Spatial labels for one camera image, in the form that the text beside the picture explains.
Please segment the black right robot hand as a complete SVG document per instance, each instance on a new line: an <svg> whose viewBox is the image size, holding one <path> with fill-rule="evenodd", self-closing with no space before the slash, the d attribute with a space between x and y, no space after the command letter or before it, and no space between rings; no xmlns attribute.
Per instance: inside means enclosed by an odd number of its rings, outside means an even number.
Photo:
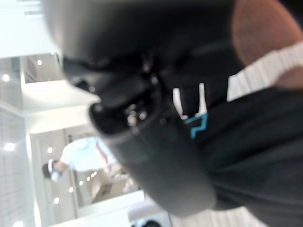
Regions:
<svg viewBox="0 0 303 227"><path fill-rule="evenodd" d="M241 69L232 0L44 0L69 83L100 101L89 117L114 156L166 211L212 208L216 193L172 100L176 87Z"/></svg>

